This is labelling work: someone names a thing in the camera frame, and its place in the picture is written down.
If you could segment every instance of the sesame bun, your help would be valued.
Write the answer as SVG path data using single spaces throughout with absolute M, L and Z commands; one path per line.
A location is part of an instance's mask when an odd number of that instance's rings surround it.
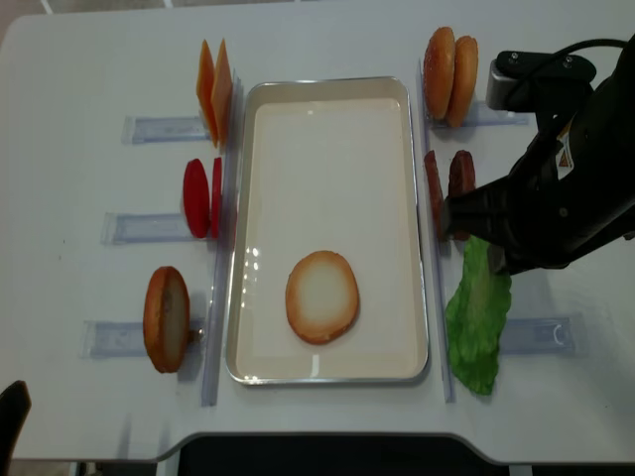
M 181 367 L 190 331 L 190 297 L 181 273 L 171 266 L 154 272 L 143 312 L 143 340 L 162 374 Z
M 454 82 L 445 120 L 458 127 L 467 115 L 472 101 L 478 73 L 478 43 L 472 37 L 456 40 L 454 53 Z
M 331 251 L 311 253 L 296 265 L 285 298 L 291 328 L 310 344 L 326 344 L 346 332 L 359 308 L 355 276 Z
M 437 120 L 445 118 L 454 81 L 454 33 L 442 27 L 430 38 L 424 58 L 424 96 L 428 112 Z

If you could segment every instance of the label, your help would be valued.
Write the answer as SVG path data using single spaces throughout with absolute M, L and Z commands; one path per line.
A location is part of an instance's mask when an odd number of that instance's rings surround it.
M 572 119 L 558 135 L 558 140 L 563 144 L 563 147 L 556 153 L 556 170 L 558 171 L 558 180 L 562 180 L 568 176 L 574 167 L 572 150 L 569 145 L 569 129 L 571 126 Z

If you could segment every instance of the red tomato slice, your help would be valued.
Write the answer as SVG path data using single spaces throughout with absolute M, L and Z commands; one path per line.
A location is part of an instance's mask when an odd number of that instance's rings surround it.
M 220 228 L 220 204 L 222 202 L 222 159 L 214 159 L 213 177 L 211 179 L 211 237 L 218 238 Z
M 199 159 L 188 163 L 183 178 L 183 207 L 191 234 L 207 236 L 209 229 L 209 182 Z

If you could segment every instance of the metal tray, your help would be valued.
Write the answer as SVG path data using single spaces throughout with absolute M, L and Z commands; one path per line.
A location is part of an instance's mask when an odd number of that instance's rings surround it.
M 392 77 L 266 83 L 245 106 L 227 327 L 246 385 L 401 382 L 428 361 L 410 98 Z M 288 324 L 285 287 L 317 250 L 349 262 L 360 313 L 322 345 Z

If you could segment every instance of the green lettuce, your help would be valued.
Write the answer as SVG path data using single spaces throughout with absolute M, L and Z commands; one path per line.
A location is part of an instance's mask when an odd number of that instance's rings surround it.
M 465 245 L 463 276 L 447 303 L 449 365 L 472 392 L 490 395 L 498 374 L 498 339 L 512 305 L 509 275 L 493 275 L 489 243 L 472 236 Z

